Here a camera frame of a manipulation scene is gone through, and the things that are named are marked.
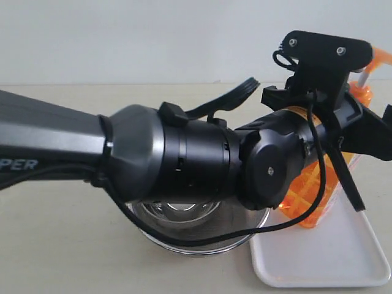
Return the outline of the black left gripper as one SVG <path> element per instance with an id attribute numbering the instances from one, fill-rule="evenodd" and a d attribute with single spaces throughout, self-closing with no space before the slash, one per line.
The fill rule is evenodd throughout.
<path id="1" fill-rule="evenodd" d="M 341 146 L 347 153 L 391 160 L 392 105 L 379 117 L 349 93 L 346 78 L 307 81 L 290 77 L 284 89 L 264 88 L 262 104 L 274 111 L 313 104 L 312 112 L 326 131 L 322 146 L 337 172 L 349 170 Z"/>

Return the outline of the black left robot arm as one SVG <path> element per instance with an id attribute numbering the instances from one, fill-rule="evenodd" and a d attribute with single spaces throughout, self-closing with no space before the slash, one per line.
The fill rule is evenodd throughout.
<path id="1" fill-rule="evenodd" d="M 391 160 L 391 108 L 378 116 L 346 92 L 330 110 L 324 94 L 265 88 L 272 113 L 235 130 L 215 117 L 240 106 L 259 86 L 247 79 L 193 110 L 164 102 L 92 115 L 1 92 L 1 187 L 26 180 L 80 179 L 122 203 L 218 202 L 276 208 L 292 181 L 327 154 L 357 210 L 364 204 L 344 152 Z"/>

